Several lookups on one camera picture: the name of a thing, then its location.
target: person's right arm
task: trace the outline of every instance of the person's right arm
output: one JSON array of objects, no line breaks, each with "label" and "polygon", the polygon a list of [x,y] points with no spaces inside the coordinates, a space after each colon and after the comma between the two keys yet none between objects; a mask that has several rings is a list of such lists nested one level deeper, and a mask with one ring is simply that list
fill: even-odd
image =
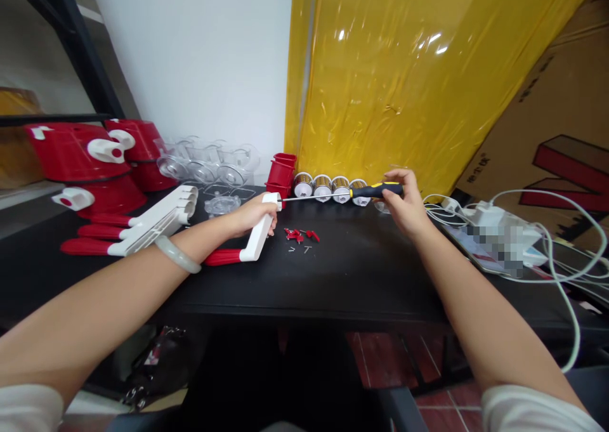
[{"label": "person's right arm", "polygon": [[480,388],[515,384],[586,411],[526,321],[429,220],[414,173],[386,176],[404,185],[403,199],[385,190],[385,203],[417,247]]}]

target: screwdriver shaft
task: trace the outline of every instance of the screwdriver shaft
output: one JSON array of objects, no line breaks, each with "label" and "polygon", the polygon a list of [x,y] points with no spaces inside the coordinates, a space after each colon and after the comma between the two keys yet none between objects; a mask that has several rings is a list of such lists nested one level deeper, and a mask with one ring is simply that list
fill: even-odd
[{"label": "screwdriver shaft", "polygon": [[318,199],[320,197],[334,197],[335,195],[351,195],[351,193],[325,194],[325,195],[321,195],[321,196],[307,196],[307,197],[290,197],[289,199],[279,199],[278,202],[287,202],[288,200]]}]

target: metal cylinder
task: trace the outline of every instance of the metal cylinder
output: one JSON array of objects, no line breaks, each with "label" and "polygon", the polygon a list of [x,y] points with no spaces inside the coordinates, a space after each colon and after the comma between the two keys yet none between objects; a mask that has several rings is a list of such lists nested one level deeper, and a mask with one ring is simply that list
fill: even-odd
[{"label": "metal cylinder", "polygon": [[300,172],[294,177],[294,196],[309,197],[313,194],[313,185],[311,177],[307,172]]},{"label": "metal cylinder", "polygon": [[[349,192],[350,192],[349,180],[347,180],[342,175],[334,177],[334,179],[332,180],[332,194],[349,193]],[[345,202],[350,200],[351,197],[349,195],[342,195],[342,196],[334,196],[333,199],[335,202],[338,202],[339,204],[344,204]]]},{"label": "metal cylinder", "polygon": [[319,196],[317,198],[319,202],[327,202],[330,200],[330,194],[332,194],[331,186],[330,177],[327,175],[318,175],[313,178],[313,194]]},{"label": "metal cylinder", "polygon": [[[356,178],[355,180],[351,181],[349,186],[351,189],[355,190],[355,189],[362,189],[362,188],[368,186],[368,184],[361,178]],[[370,202],[370,197],[355,197],[353,199],[353,203],[360,207],[365,207],[366,205],[368,205],[369,202]]]}]

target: forearm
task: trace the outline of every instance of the forearm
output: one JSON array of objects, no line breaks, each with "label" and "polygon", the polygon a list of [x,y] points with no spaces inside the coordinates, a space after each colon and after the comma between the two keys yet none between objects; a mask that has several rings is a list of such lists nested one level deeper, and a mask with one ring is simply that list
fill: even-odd
[{"label": "forearm", "polygon": [[414,242],[482,390],[517,384],[584,409],[526,321],[444,235],[430,226]]},{"label": "forearm", "polygon": [[[171,240],[201,263],[231,236],[229,222],[216,218]],[[69,403],[91,370],[187,276],[155,245],[90,275],[0,339],[0,386],[46,384]]]}]

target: person's left arm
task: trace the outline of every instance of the person's left arm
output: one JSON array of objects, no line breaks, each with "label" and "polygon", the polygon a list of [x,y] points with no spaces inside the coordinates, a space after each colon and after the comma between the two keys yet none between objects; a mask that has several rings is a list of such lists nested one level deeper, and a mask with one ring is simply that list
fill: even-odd
[{"label": "person's left arm", "polygon": [[[261,199],[184,230],[171,241],[202,263],[265,214],[274,217],[269,231],[273,235],[277,205],[263,204]],[[91,371],[145,324],[187,276],[156,245],[90,275],[0,338],[0,387],[50,386],[67,408]]]}]

